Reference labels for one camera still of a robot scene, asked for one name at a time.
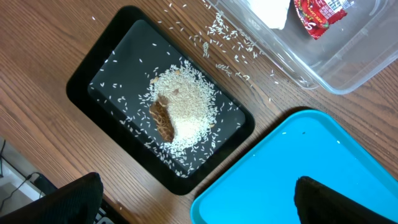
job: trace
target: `wooden table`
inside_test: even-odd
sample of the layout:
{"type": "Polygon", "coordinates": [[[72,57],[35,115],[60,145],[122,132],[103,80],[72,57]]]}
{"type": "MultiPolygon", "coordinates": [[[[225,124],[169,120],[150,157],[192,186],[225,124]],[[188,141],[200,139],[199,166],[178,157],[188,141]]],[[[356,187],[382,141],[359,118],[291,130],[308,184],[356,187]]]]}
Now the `wooden table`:
{"type": "MultiPolygon", "coordinates": [[[[188,37],[199,31],[206,34],[205,26],[214,19],[215,10],[205,8],[199,0],[1,0],[0,134],[57,187],[88,172],[99,172],[107,201],[117,210],[122,208],[120,212],[132,223],[189,223],[195,195],[302,108],[332,115],[398,178],[398,62],[345,96],[321,88],[306,91],[263,55],[246,65],[235,62],[234,53],[225,54],[212,45],[211,57],[203,58],[201,47],[195,47],[188,37]],[[173,195],[160,185],[65,93],[68,79],[91,46],[118,9],[129,4],[139,6],[154,21],[162,21],[159,27],[244,102],[256,118],[254,134],[186,196],[173,195]],[[228,78],[216,63],[229,65],[251,79],[228,78]],[[274,77],[269,76],[272,69],[274,77]]],[[[222,43],[226,49],[233,45],[231,41],[222,43]]]]}

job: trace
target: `white napkin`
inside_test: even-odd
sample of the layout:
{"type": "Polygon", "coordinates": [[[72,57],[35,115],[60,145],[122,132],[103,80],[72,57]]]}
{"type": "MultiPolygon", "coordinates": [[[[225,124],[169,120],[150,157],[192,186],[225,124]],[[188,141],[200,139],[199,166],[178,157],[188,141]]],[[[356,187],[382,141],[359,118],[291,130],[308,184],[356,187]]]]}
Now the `white napkin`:
{"type": "Polygon", "coordinates": [[[247,0],[251,10],[271,29],[285,27],[290,0],[247,0]]]}

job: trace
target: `red snack packet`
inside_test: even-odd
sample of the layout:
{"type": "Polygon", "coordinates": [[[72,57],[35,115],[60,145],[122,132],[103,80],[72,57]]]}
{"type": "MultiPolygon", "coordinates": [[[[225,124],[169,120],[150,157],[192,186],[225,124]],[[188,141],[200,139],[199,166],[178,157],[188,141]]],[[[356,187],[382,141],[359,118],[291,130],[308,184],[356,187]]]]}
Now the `red snack packet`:
{"type": "Polygon", "coordinates": [[[318,40],[330,25],[347,16],[347,0],[294,0],[297,14],[308,33],[318,40]]]}

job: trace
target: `black rectangular tray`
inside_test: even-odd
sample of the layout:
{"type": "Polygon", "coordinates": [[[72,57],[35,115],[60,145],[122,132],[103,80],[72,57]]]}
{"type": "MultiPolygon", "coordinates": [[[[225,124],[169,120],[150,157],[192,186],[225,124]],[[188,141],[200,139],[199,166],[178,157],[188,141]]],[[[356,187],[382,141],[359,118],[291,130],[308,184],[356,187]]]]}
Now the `black rectangular tray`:
{"type": "Polygon", "coordinates": [[[115,15],[71,77],[67,95],[138,163],[178,195],[187,194],[196,187],[255,127],[254,118],[241,103],[133,6],[123,7],[115,15]],[[184,60],[189,60],[208,82],[215,84],[214,89],[219,92],[216,106],[224,107],[219,110],[218,122],[212,128],[219,140],[216,147],[211,147],[211,140],[198,143],[192,149],[186,149],[187,158],[179,161],[155,144],[161,144],[161,136],[147,111],[148,105],[139,104],[138,95],[149,92],[146,88],[150,79],[169,69],[171,64],[180,66],[184,60]],[[120,103],[118,99],[122,96],[126,97],[120,103]],[[143,118],[143,111],[149,119],[141,120],[137,115],[139,112],[143,118]],[[154,137],[156,141],[151,147],[145,147],[144,144],[154,140],[154,137]]]}

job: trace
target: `transparent plastic bin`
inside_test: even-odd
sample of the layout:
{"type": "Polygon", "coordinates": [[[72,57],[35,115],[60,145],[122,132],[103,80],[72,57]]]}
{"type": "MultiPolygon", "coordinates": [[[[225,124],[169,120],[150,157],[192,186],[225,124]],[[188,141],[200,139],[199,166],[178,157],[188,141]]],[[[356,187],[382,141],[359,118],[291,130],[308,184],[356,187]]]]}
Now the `transparent plastic bin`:
{"type": "Polygon", "coordinates": [[[356,0],[314,40],[291,2],[283,30],[268,28],[246,0],[209,0],[298,85],[349,93],[398,57],[398,1],[356,0]]]}

